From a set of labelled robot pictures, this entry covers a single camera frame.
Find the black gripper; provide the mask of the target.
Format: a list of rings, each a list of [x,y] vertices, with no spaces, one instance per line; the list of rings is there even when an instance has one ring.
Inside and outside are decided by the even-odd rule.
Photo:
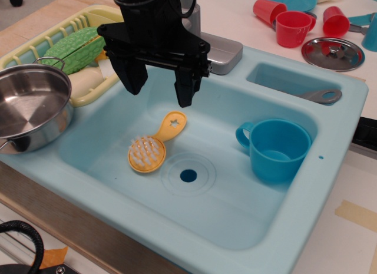
[[[191,106],[208,77],[210,44],[192,34],[182,20],[189,18],[197,0],[114,0],[123,21],[103,24],[97,32],[105,39],[105,51],[126,90],[140,93],[147,81],[146,65],[174,70],[174,88],[180,107]]]

